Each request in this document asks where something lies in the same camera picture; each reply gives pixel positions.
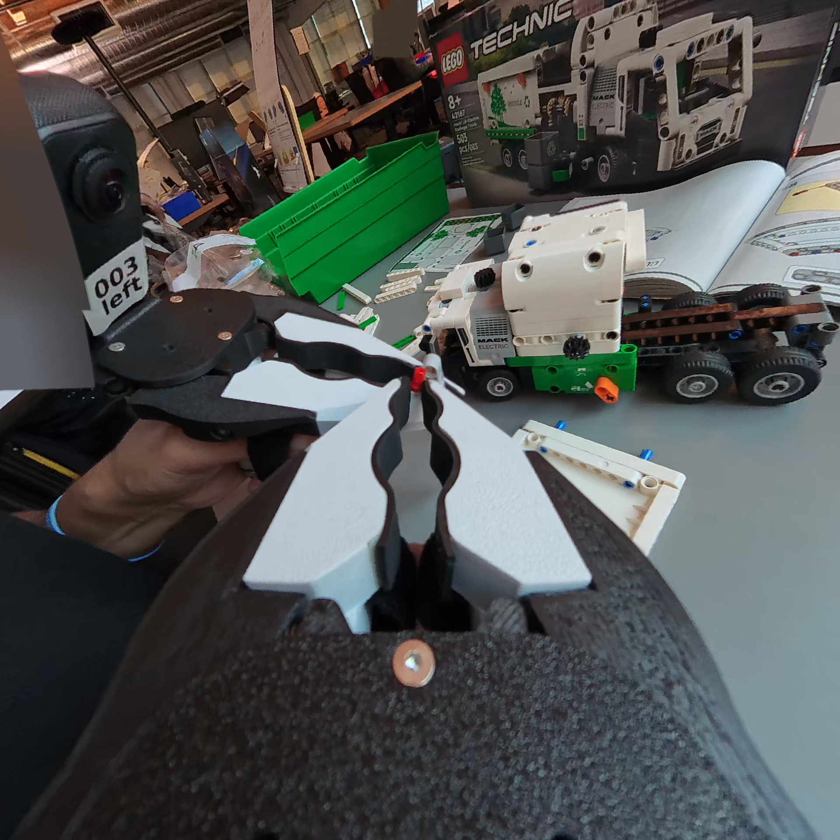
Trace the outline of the person's left hand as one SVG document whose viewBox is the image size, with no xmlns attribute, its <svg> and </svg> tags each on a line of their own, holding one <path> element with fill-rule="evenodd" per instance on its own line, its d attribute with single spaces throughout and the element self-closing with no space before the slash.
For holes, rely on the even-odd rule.
<svg viewBox="0 0 840 840">
<path fill-rule="evenodd" d="M 200 442 L 168 423 L 140 420 L 73 483 L 57 510 L 67 537 L 121 558 L 152 551 L 191 511 L 253 490 L 245 441 Z"/>
</svg>

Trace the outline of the brown clipboard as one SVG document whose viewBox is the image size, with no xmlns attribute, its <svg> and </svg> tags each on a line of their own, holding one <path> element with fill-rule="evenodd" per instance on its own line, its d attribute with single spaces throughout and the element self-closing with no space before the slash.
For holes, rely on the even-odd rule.
<svg viewBox="0 0 840 840">
<path fill-rule="evenodd" d="M 287 195 L 297 193 L 314 182 L 314 174 L 289 90 L 271 82 L 260 95 L 260 105 L 281 189 Z"/>
</svg>

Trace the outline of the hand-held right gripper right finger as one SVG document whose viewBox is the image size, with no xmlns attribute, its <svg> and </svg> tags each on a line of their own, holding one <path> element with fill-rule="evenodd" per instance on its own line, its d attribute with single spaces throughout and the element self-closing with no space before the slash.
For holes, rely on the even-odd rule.
<svg viewBox="0 0 840 840">
<path fill-rule="evenodd" d="M 592 574 L 522 448 L 436 381 L 424 384 L 423 419 L 441 484 L 439 597 L 494 601 L 587 588 Z"/>
</svg>

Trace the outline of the white green lego truck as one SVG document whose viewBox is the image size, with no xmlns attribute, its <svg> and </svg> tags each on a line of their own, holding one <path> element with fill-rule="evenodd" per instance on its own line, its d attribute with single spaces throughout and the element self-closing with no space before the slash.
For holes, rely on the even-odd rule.
<svg viewBox="0 0 840 840">
<path fill-rule="evenodd" d="M 689 405 L 736 390 L 783 406 L 821 384 L 838 323 L 818 286 L 796 297 L 771 284 L 688 291 L 660 309 L 642 296 L 625 314 L 625 279 L 645 262 L 644 211 L 624 201 L 526 216 L 502 262 L 446 276 L 414 334 L 447 375 L 496 403 L 525 390 L 614 404 L 636 389 L 639 366 Z"/>
</svg>

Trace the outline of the wooden workbench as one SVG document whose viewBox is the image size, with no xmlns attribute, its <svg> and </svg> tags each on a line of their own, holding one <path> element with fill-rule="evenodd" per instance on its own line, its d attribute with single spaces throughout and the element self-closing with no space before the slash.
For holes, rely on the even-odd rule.
<svg viewBox="0 0 840 840">
<path fill-rule="evenodd" d="M 336 133 L 342 131 L 348 133 L 351 129 L 358 128 L 367 123 L 382 123 L 387 141 L 397 141 L 397 107 L 418 91 L 424 91 L 424 85 L 421 80 L 412 82 L 401 89 L 390 92 L 358 108 L 342 108 L 338 112 L 315 122 L 311 127 L 305 129 L 302 135 L 302 142 L 306 147 L 309 162 L 314 162 L 314 156 L 311 150 L 314 144 L 333 137 Z"/>
</svg>

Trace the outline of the green plastic bin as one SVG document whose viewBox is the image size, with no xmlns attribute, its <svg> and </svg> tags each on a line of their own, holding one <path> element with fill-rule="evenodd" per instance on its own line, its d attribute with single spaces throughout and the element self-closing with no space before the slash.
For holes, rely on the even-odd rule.
<svg viewBox="0 0 840 840">
<path fill-rule="evenodd" d="M 438 134 L 369 148 L 250 220 L 289 295 L 318 304 L 448 212 Z"/>
</svg>

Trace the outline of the white lego panel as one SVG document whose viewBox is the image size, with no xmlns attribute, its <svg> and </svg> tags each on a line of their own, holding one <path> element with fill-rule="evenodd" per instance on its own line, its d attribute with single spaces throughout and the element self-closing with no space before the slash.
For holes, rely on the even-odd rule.
<svg viewBox="0 0 840 840">
<path fill-rule="evenodd" d="M 530 420 L 513 440 L 540 454 L 645 554 L 672 512 L 686 476 L 645 457 Z"/>
</svg>

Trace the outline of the dark bag with yellow stripe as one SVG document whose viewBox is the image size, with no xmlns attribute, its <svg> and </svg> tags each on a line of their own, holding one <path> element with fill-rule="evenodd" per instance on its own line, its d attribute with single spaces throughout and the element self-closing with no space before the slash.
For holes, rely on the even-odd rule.
<svg viewBox="0 0 840 840">
<path fill-rule="evenodd" d="M 101 386 L 16 395 L 2 408 L 2 514 L 48 508 L 135 420 L 125 395 Z"/>
</svg>

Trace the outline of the green white sticker sheet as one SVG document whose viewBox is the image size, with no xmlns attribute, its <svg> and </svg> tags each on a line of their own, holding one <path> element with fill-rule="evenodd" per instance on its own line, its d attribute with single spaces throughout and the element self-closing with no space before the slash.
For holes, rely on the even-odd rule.
<svg viewBox="0 0 840 840">
<path fill-rule="evenodd" d="M 388 273 L 414 269 L 423 269 L 426 273 L 449 272 L 467 261 L 481 246 L 484 233 L 500 219 L 498 213 L 447 218 L 400 258 Z"/>
</svg>

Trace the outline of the person's left forearm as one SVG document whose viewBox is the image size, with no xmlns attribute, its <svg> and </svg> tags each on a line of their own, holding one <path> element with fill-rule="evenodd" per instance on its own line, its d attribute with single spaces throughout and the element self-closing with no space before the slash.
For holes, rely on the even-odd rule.
<svg viewBox="0 0 840 840">
<path fill-rule="evenodd" d="M 140 620 L 215 527 L 190 514 L 149 560 L 2 516 L 1 837 L 10 837 L 75 748 Z"/>
</svg>

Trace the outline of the clear plastic bags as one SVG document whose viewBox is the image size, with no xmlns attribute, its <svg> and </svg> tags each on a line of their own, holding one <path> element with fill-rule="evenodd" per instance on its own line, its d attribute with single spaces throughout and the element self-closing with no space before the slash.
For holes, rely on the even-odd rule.
<svg viewBox="0 0 840 840">
<path fill-rule="evenodd" d="M 153 287 L 172 293 L 190 289 L 242 291 L 284 297 L 275 271 L 252 238 L 213 232 L 192 238 L 171 225 L 144 237 Z"/>
</svg>

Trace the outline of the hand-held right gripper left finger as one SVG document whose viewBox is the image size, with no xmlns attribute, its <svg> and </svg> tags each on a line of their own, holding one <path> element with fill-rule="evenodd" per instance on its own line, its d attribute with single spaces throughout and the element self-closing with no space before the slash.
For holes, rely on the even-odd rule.
<svg viewBox="0 0 840 840">
<path fill-rule="evenodd" d="M 351 632 L 370 632 L 369 601 L 393 592 L 401 565 L 390 477 L 403 426 L 395 379 L 309 447 L 244 574 L 250 590 L 331 600 Z"/>
</svg>

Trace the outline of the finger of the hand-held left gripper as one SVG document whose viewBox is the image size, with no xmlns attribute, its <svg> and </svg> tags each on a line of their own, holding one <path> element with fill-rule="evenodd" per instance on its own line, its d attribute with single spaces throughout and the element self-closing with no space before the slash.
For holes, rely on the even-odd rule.
<svg viewBox="0 0 840 840">
<path fill-rule="evenodd" d="M 322 378 L 294 364 L 252 364 L 233 375 L 222 397 L 309 412 L 323 434 L 340 426 L 341 435 L 370 435 L 384 432 L 392 423 L 388 408 L 396 386 L 389 382 L 410 374 L 410 365 L 402 365 L 381 385 L 359 376 Z"/>
<path fill-rule="evenodd" d="M 272 339 L 279 358 L 262 364 L 294 364 L 322 378 L 359 376 L 381 385 L 387 375 L 395 374 L 402 365 L 410 365 L 410 376 L 389 383 L 407 380 L 410 384 L 414 369 L 424 366 L 347 322 L 338 324 L 288 312 L 273 323 L 261 319 L 259 326 Z"/>
</svg>

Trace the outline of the black pole with round disc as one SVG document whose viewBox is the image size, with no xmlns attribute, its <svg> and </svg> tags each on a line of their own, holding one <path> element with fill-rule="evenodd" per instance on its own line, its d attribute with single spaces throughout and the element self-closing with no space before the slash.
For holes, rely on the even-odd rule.
<svg viewBox="0 0 840 840">
<path fill-rule="evenodd" d="M 96 44 L 94 40 L 95 36 L 108 27 L 109 18 L 104 11 L 100 12 L 97 9 L 92 8 L 81 9 L 68 14 L 65 19 L 62 19 L 52 29 L 51 37 L 55 40 L 55 42 L 57 42 L 57 44 L 63 46 L 71 46 L 81 42 L 86 43 L 123 96 L 139 114 L 148 130 L 160 142 L 164 152 L 167 153 L 170 158 L 174 159 L 172 147 L 161 135 L 160 131 L 154 125 L 146 111 L 144 111 L 136 97 L 132 94 L 131 90 L 123 83 L 123 80 L 120 78 L 112 63 Z"/>
</svg>

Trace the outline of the lego set box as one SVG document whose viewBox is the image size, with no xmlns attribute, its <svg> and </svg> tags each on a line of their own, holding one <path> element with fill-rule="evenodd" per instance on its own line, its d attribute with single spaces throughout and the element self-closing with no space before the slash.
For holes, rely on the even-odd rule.
<svg viewBox="0 0 840 840">
<path fill-rule="evenodd" d="M 472 207 L 786 165 L 838 2 L 465 2 L 428 23 Z"/>
</svg>

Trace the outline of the blue wristband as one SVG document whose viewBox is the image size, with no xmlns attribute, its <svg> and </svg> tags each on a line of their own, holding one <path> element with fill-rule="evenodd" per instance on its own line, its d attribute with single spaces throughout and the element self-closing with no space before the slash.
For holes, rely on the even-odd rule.
<svg viewBox="0 0 840 840">
<path fill-rule="evenodd" d="M 50 531 L 52 531 L 54 533 L 57 533 L 61 536 L 66 536 L 67 535 L 65 533 L 65 531 L 62 529 L 62 527 L 60 526 L 60 522 L 59 522 L 58 517 L 57 517 L 58 506 L 59 506 L 59 504 L 60 504 L 64 495 L 65 494 L 63 493 L 61 496 L 59 496 L 57 499 L 55 499 L 52 502 L 50 507 L 47 509 L 47 513 L 45 515 L 45 525 L 47 526 L 47 528 Z M 161 541 L 161 543 L 159 543 L 150 552 L 147 552 L 147 553 L 142 554 L 140 556 L 136 556 L 136 557 L 132 557 L 132 558 L 123 558 L 123 559 L 126 560 L 127 562 L 130 562 L 130 563 L 138 563 L 138 562 L 147 560 L 147 559 L 155 556 L 164 546 L 165 546 L 165 540 Z"/>
</svg>

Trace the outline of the open instruction booklet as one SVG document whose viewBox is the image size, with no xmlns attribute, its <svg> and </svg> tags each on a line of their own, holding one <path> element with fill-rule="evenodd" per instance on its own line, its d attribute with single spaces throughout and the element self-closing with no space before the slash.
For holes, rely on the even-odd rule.
<svg viewBox="0 0 840 840">
<path fill-rule="evenodd" d="M 819 286 L 839 303 L 839 153 L 795 158 L 787 170 L 740 161 L 650 192 L 585 196 L 643 209 L 647 264 L 627 274 L 626 298 L 683 291 L 728 295 L 756 284 Z"/>
</svg>

